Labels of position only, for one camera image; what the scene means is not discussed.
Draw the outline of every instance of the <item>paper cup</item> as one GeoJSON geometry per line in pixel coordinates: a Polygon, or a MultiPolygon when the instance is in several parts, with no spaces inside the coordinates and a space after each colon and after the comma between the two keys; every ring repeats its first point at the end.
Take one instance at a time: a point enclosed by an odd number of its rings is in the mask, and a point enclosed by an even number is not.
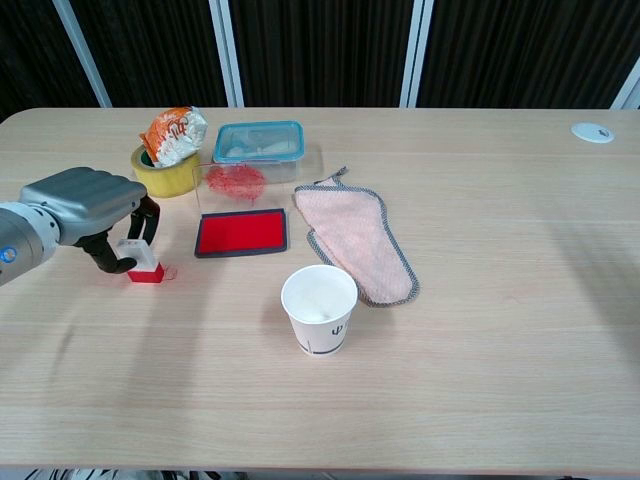
{"type": "Polygon", "coordinates": [[[344,270],[311,265],[284,282],[280,300],[300,348],[323,356],[337,352],[344,343],[358,287],[344,270]]]}

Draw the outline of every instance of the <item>plastic container lid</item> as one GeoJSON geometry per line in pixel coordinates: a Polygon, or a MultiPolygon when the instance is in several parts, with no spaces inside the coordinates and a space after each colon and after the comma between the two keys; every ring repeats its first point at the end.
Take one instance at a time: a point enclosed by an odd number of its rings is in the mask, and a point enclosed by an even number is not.
{"type": "Polygon", "coordinates": [[[302,125],[294,121],[231,123],[218,132],[218,163],[294,162],[304,155],[302,125]]]}

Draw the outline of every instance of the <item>pink cloth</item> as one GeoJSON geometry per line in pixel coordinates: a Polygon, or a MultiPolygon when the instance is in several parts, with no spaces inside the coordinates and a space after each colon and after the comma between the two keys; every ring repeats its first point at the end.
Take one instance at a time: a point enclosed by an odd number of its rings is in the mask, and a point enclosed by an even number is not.
{"type": "Polygon", "coordinates": [[[419,283],[391,234],[384,202],[371,190],[344,185],[345,171],[296,188],[296,205],[312,228],[309,242],[325,263],[354,278],[370,305],[407,302],[419,283]]]}

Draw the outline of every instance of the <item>tape roll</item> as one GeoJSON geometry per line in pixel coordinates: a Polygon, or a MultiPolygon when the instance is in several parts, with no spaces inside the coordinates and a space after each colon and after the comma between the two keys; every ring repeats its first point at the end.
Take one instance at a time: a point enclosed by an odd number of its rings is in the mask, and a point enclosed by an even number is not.
{"type": "Polygon", "coordinates": [[[197,153],[176,165],[160,168],[145,165],[142,161],[143,155],[146,155],[144,146],[136,148],[131,155],[131,166],[138,180],[147,187],[147,192],[152,197],[168,198],[182,195],[193,190],[202,180],[201,169],[194,170],[200,165],[197,153]]]}

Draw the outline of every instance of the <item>round white object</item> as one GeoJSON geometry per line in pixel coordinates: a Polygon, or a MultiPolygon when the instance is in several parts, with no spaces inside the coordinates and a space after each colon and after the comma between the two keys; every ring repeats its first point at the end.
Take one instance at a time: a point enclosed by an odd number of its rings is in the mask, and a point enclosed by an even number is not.
{"type": "Polygon", "coordinates": [[[291,275],[280,293],[300,348],[312,356],[342,346],[358,287],[347,272],[330,265],[311,265],[291,275]]]}
{"type": "Polygon", "coordinates": [[[571,131],[576,137],[592,143],[609,143],[616,138],[615,133],[597,123],[576,123],[571,131]]]}

